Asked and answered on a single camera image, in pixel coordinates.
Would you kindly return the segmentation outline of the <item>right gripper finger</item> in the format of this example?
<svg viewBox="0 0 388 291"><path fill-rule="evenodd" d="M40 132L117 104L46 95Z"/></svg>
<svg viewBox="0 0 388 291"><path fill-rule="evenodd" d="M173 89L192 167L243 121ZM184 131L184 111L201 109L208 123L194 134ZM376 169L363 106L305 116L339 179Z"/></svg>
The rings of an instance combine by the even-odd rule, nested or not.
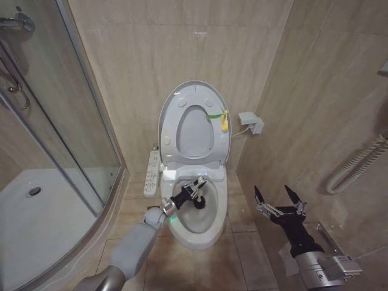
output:
<svg viewBox="0 0 388 291"><path fill-rule="evenodd" d="M291 201L294 203L296 207L296 214L306 216L305 208L307 203L304 201L301 201L297 193L294 192L289 186L285 185L284 187L289 198L291 199Z"/></svg>
<svg viewBox="0 0 388 291"><path fill-rule="evenodd" d="M275 207L265 202L257 186L254 186L254 191L255 191L255 199L257 202L257 205L256 205L257 211L261 212L267 218L270 218L271 216L274 216L274 217L281 216L281 212L278 209L276 209Z"/></svg>

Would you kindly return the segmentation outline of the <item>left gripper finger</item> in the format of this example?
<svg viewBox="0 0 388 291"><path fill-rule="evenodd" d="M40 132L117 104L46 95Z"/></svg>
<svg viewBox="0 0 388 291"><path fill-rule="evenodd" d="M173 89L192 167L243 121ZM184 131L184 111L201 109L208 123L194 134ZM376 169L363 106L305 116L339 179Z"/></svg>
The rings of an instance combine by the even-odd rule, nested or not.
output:
<svg viewBox="0 0 388 291"><path fill-rule="evenodd" d="M185 189L197 190L201 189L204 185L204 178L198 178L196 180L190 181L187 184L184 184L182 187Z"/></svg>
<svg viewBox="0 0 388 291"><path fill-rule="evenodd" d="M192 200L202 200L202 188L206 185L206 181L197 183L196 185L192 186L192 192L190 194L190 197Z"/></svg>

